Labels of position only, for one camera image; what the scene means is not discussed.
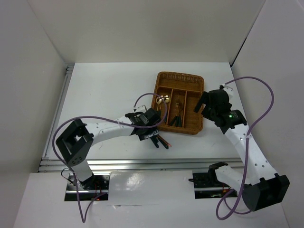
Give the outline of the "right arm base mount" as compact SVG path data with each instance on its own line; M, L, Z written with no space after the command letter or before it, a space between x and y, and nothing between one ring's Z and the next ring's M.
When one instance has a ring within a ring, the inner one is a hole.
M192 178L188 179L193 183L195 199L213 199L222 198L231 187L225 183L219 182L215 170L228 166L226 162L218 162L209 166L207 172L193 173Z

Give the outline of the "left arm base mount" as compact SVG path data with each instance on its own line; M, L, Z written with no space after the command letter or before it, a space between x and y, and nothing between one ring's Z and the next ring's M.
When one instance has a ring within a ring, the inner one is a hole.
M64 168L61 177L66 179L66 192L64 201L77 201L76 184L74 176L68 168ZM109 198L110 173L96 173L89 181L77 181L80 201L90 201L98 197L96 201L107 201Z

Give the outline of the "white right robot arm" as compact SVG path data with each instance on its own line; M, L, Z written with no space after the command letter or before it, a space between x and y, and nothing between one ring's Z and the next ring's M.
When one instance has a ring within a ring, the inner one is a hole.
M257 211L282 202L290 181L279 175L266 159L249 126L239 110L232 110L224 89L203 92L194 111L201 111L221 129L238 152L246 177L233 170L226 162L209 166L207 180L212 186L224 183L239 193L250 211Z

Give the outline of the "aluminium table frame rail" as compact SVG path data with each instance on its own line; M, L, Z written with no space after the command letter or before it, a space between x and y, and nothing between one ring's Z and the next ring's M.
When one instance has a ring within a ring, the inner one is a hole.
M119 118L135 101L150 105L156 76L161 71L202 76L205 89L217 89L233 79L228 63L75 63L66 71L54 127L81 115ZM136 136L119 137L96 144L87 159L95 171L200 169L216 162L241 167L242 161L214 123L204 121L196 135L162 133L170 149L156 148Z

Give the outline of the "brown wicker cutlery tray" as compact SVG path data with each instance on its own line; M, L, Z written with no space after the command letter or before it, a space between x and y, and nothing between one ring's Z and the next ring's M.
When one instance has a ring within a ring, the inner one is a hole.
M159 131L196 135L203 129L203 117L194 112L202 93L204 78L197 75L159 72L154 92L170 98L167 111L164 104L157 104L156 97L152 99L151 108L164 115L165 120L157 128Z

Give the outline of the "gold spoon green handle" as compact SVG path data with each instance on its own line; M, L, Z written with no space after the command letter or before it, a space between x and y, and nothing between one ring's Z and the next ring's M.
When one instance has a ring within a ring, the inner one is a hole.
M165 117L164 123L167 124L168 110L169 110L169 107L170 107L171 98L170 98L169 95L165 95L164 98L165 98L165 104L166 104L166 106L167 106L167 111L165 112L165 115L164 115L164 117Z
M161 99L160 97L158 97L158 98L156 99L156 104L157 104L156 111L159 110L159 106L161 105L161 103L162 103L162 99Z
M161 95L159 111L162 110L162 106L166 102L166 100L167 100L167 96L166 95Z

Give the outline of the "gold knife green handle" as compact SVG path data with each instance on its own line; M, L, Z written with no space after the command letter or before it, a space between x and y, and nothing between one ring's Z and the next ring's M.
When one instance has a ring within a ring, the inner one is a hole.
M153 144L155 145L156 148L159 148L159 145L158 145L158 139L157 139L157 136L153 136L151 137L151 140L153 142Z
M158 140L160 141L160 143L166 148L166 149L169 149L170 145L169 143L164 140L160 135L157 136L158 137Z

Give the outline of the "gold fork green handle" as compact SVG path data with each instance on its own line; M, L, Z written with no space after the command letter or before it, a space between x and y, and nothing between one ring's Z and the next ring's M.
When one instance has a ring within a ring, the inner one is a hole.
M182 123L181 123L181 113L183 111L183 108L184 108L184 103L181 103L180 106L179 106L179 115L178 115L178 119L177 119L177 122L176 122L176 126L177 127L182 127Z
M183 108L183 105L181 102L176 103L176 107L178 108L178 113L175 115L175 117L171 120L169 123L170 126L175 126L175 127L181 127L181 111Z
M180 103L177 103L176 104L176 106L177 106L177 108L178 108L178 111L179 111L179 106L180 106ZM175 127L177 127L176 125L176 122L177 122L177 119L178 119L178 115L179 115L179 112L176 114L176 116L173 118L173 120L171 121L171 126L175 126Z

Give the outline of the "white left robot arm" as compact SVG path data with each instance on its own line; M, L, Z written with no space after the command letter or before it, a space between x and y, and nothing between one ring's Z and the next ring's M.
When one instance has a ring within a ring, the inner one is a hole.
M86 124L75 119L56 139L56 145L64 162L75 173L77 184L84 190L92 190L99 180L86 160L90 148L121 136L137 135L141 141L155 138L159 134L155 125L160 121L160 115L152 108L99 123Z

